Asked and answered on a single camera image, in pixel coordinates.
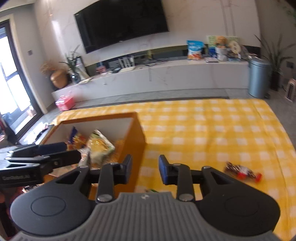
door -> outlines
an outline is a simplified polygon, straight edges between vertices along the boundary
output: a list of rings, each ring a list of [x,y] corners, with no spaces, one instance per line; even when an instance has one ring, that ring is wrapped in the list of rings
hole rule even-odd
[[[42,115],[21,69],[9,21],[0,23],[0,114],[18,138]]]

metal screw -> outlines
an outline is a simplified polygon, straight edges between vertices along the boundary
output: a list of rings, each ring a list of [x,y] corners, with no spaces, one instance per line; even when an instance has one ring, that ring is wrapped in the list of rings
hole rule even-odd
[[[149,198],[149,195],[148,194],[143,194],[143,195],[141,195],[141,198],[144,199],[144,200],[146,200],[146,199]]]
[[[189,202],[193,199],[193,196],[189,193],[184,193],[179,196],[179,199],[183,202]]]
[[[110,202],[112,200],[112,196],[109,194],[102,194],[97,197],[100,202]]]

plant pot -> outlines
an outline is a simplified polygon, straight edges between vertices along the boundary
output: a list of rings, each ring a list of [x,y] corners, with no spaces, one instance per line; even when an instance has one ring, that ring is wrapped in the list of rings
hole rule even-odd
[[[59,89],[64,88],[68,84],[66,72],[62,69],[53,72],[50,76],[50,80],[52,84]]]
[[[80,82],[80,75],[77,72],[72,73],[72,81],[76,84]]]
[[[270,79],[270,88],[272,90],[275,90],[275,91],[279,90],[279,79],[280,79],[280,73],[273,71],[271,73],[271,79]]]

white tv stand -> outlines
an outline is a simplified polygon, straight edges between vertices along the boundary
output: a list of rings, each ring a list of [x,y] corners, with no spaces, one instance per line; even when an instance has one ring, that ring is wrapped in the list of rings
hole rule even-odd
[[[125,94],[184,89],[246,89],[249,84],[247,61],[206,63],[175,60],[155,66],[136,66],[133,71],[98,75],[81,85],[68,85],[52,93],[53,98],[73,95],[75,102]]]

yellow checkered tablecloth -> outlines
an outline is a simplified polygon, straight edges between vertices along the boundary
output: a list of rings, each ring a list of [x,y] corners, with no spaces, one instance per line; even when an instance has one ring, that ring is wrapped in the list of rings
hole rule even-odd
[[[275,233],[282,240],[296,234],[296,153],[266,102],[262,100],[183,100],[122,104],[70,110],[62,120],[110,113],[139,115],[147,146],[136,191],[152,188],[176,192],[165,186],[158,172],[158,156],[200,170],[210,165],[223,170],[225,162],[241,164],[263,174],[260,183],[249,185],[269,194],[279,204],[281,216]],[[196,198],[201,199],[199,186]]]

